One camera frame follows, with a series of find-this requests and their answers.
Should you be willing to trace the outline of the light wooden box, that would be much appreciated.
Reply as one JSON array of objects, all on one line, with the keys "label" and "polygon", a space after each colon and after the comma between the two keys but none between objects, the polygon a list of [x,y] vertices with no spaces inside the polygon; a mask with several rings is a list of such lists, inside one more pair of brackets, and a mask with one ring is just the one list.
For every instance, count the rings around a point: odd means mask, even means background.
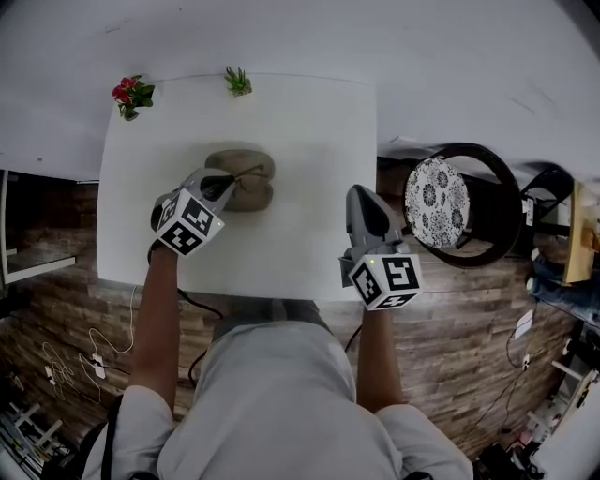
[{"label": "light wooden box", "polygon": [[569,248],[563,281],[573,284],[589,280],[596,254],[600,254],[600,197],[575,181],[571,194]]}]

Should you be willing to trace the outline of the person's grey shirt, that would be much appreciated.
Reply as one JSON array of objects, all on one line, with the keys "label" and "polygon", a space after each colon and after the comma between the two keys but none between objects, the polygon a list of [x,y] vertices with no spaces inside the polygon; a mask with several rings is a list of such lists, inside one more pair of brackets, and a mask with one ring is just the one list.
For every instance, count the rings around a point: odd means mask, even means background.
[{"label": "person's grey shirt", "polygon": [[338,341],[307,322],[241,326],[207,354],[180,422],[144,386],[123,395],[112,480],[473,480],[465,455],[407,404],[356,401]]}]

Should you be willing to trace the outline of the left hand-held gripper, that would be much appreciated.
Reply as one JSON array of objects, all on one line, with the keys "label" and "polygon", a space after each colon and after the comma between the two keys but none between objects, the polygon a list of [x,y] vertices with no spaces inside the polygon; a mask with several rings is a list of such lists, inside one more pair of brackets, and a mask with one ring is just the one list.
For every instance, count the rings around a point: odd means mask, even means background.
[{"label": "left hand-held gripper", "polygon": [[182,257],[210,242],[225,226],[219,216],[235,191],[228,172],[199,168],[186,184],[155,201],[151,227],[157,241]]}]

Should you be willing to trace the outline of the dark round wicker chair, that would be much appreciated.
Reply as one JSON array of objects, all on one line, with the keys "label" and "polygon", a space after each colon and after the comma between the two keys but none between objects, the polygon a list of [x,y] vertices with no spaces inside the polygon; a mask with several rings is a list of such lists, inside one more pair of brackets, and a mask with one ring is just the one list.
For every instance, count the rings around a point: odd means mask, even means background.
[{"label": "dark round wicker chair", "polygon": [[429,253],[456,268],[481,268],[503,258],[518,240],[522,224],[518,183],[509,167],[488,148],[470,142],[450,143],[428,158],[440,158],[448,164],[451,158],[471,158],[491,170],[497,181],[459,172],[468,189],[470,213],[467,228],[454,247],[428,247],[413,236],[408,225],[405,231]]}]

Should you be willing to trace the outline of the floral round cushion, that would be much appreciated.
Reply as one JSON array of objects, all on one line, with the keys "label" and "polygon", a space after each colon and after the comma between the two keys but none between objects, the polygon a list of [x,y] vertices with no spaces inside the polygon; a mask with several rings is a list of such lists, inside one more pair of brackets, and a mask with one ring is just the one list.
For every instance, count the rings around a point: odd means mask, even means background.
[{"label": "floral round cushion", "polygon": [[443,159],[421,161],[404,189],[404,213],[413,236],[432,248],[452,248],[467,228],[470,197],[463,176]]}]

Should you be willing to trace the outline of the person's left forearm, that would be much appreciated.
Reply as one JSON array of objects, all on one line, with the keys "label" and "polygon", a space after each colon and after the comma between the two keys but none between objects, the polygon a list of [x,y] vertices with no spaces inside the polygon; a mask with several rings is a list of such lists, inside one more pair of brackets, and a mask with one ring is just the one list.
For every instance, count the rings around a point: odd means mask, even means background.
[{"label": "person's left forearm", "polygon": [[180,346],[177,299],[178,256],[158,247],[143,285],[129,382],[159,394],[172,409],[178,382]]}]

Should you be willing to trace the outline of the green succulent in white pot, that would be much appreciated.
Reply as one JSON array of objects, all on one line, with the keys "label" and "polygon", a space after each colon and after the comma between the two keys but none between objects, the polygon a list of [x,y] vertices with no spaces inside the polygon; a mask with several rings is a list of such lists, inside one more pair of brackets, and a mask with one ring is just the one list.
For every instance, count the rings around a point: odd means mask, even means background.
[{"label": "green succulent in white pot", "polygon": [[252,93],[252,84],[246,72],[238,67],[233,69],[226,67],[224,79],[227,83],[227,89],[233,97],[242,97]]}]

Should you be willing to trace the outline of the person's right forearm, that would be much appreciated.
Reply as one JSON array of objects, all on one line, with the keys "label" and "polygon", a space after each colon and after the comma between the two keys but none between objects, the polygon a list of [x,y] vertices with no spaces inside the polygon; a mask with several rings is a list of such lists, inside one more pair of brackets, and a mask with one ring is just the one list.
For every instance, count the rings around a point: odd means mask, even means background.
[{"label": "person's right forearm", "polygon": [[363,312],[356,395],[357,403],[371,413],[403,402],[394,323],[388,310]]}]

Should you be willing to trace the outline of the black folding chair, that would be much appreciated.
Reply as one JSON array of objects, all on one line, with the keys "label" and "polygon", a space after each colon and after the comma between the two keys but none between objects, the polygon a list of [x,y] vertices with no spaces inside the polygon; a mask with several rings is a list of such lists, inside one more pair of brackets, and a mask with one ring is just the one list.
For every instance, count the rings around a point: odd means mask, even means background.
[{"label": "black folding chair", "polygon": [[569,227],[543,221],[560,203],[567,200],[574,189],[574,179],[570,173],[560,166],[552,166],[537,174],[534,179],[520,191],[521,200],[531,197],[535,200],[534,224],[525,225],[533,233],[544,233],[566,237]]}]

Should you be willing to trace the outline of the pink flower potted plant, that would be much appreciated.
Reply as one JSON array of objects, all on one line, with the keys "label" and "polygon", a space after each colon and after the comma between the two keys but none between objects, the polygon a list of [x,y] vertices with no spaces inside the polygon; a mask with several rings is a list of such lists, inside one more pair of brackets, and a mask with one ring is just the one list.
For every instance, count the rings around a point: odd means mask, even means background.
[{"label": "pink flower potted plant", "polygon": [[139,116],[140,108],[150,108],[154,105],[153,95],[155,86],[142,81],[141,75],[123,78],[112,90],[120,116],[126,121],[132,121]]}]

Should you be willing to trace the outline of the white power adapter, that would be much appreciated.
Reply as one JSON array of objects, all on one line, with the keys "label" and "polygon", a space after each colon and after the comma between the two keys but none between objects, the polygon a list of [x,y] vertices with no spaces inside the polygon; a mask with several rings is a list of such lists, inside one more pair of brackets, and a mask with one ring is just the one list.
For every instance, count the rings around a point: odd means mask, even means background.
[{"label": "white power adapter", "polygon": [[533,326],[533,309],[524,313],[516,323],[514,339],[519,339],[526,334]]}]

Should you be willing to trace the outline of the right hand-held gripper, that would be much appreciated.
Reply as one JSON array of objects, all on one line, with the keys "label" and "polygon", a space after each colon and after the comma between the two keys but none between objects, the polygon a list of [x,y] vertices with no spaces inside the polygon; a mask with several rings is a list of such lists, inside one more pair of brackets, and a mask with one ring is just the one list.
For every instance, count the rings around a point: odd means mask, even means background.
[{"label": "right hand-held gripper", "polygon": [[[374,191],[353,185],[346,196],[351,246],[339,258],[343,288],[353,287],[366,310],[402,308],[422,293],[417,254],[402,239],[398,217]],[[371,240],[370,236],[382,240]]]}]

